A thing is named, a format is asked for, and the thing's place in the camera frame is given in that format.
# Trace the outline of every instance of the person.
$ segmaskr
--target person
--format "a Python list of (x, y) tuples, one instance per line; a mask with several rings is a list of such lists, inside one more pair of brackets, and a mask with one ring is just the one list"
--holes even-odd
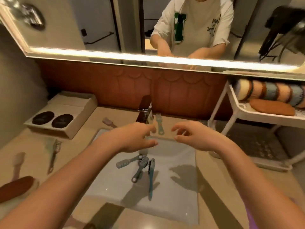
[(159, 56), (219, 59), (234, 17), (231, 0), (171, 0), (150, 43)]
[[(177, 131), (177, 142), (219, 154), (260, 229), (305, 228), (302, 210), (269, 182), (233, 141), (197, 121), (177, 123), (172, 131)], [(158, 144), (145, 139), (150, 132), (156, 133), (154, 125), (136, 122), (103, 133), (6, 215), (0, 228), (60, 228), (75, 201), (111, 158)]]

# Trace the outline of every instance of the white t-shirt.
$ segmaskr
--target white t-shirt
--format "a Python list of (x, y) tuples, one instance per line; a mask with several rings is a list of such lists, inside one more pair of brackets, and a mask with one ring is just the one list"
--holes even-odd
[(174, 55), (187, 57), (201, 47), (227, 45), (233, 17), (231, 0), (171, 0), (152, 35), (164, 38)]

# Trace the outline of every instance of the white rack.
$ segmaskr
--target white rack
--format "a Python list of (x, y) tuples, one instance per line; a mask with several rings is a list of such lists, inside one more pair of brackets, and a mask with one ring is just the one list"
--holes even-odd
[[(254, 110), (249, 103), (239, 102), (234, 93), (232, 85), (230, 85), (229, 82), (227, 81), (219, 97), (219, 100), (213, 110), (213, 113), (210, 119), (208, 120), (208, 126), (210, 128), (213, 128), (214, 130), (216, 129), (216, 120), (214, 120), (214, 118), (226, 93), (229, 96), (231, 107), (233, 109), (233, 115), (231, 116), (230, 120), (227, 122), (224, 129), (222, 130), (221, 133), (223, 135), (227, 135), (227, 133), (235, 123), (236, 119), (274, 124), (272, 129), (270, 129), (266, 133), (265, 135), (266, 139), (270, 138), (270, 136), (272, 136), (273, 133), (281, 126), (305, 128), (305, 111), (296, 109), (295, 116), (282, 116), (282, 115), (274, 115), (274, 114), (266, 114), (266, 113), (258, 112)], [(209, 153), (213, 157), (219, 158), (219, 156), (215, 152), (210, 151)], [(283, 161), (274, 161), (270, 159), (257, 158), (257, 157), (251, 157), (251, 159), (257, 166), (262, 168), (272, 169), (276, 171), (288, 171), (292, 169), (293, 164), (305, 159), (305, 150), (296, 157), (291, 159), (285, 159)]]

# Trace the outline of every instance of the led light strip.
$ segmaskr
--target led light strip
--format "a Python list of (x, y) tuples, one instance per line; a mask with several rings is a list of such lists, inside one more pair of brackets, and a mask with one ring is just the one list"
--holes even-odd
[(40, 48), (40, 47), (30, 47), (29, 49), (30, 52), (38, 53), (40, 55), (62, 55), (62, 56), (101, 58), (101, 59), (122, 59), (122, 60), (131, 60), (131, 61), (161, 62), (161, 63), (182, 64), (182, 65), (195, 65), (195, 66), (214, 66), (214, 67), (224, 67), (224, 68), (234, 68), (234, 69), (249, 69), (249, 70), (263, 70), (263, 71), (276, 71), (276, 72), (292, 72), (294, 69), (299, 68), (298, 66), (257, 63), (257, 62), (190, 59), (190, 58), (180, 58), (180, 57), (163, 57), (163, 56), (151, 56), (151, 55), (52, 49), (52, 48)]

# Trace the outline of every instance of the round brush pad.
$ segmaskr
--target round brush pad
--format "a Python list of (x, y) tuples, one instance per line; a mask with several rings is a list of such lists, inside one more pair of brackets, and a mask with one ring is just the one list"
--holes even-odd
[(262, 94), (263, 84), (262, 82), (257, 80), (253, 80), (252, 83), (253, 83), (253, 91), (249, 99), (258, 99)]
[(299, 105), (303, 99), (304, 99), (304, 90), (301, 86), (299, 85), (290, 85), (291, 91), (292, 91), (292, 96), (291, 100), (289, 101), (288, 104), (291, 106), (295, 107), (296, 105)]
[(240, 79), (235, 85), (235, 95), (238, 100), (246, 100), (253, 90), (252, 82), (247, 79)]
[(274, 83), (265, 82), (266, 84), (266, 94), (264, 96), (264, 100), (276, 100), (278, 87)]
[(301, 103), (299, 103), (296, 107), (297, 108), (305, 108), (305, 86), (302, 86), (303, 88), (303, 100)]
[(276, 83), (276, 85), (278, 86), (278, 97), (276, 100), (287, 103), (291, 94), (289, 85), (283, 83)]

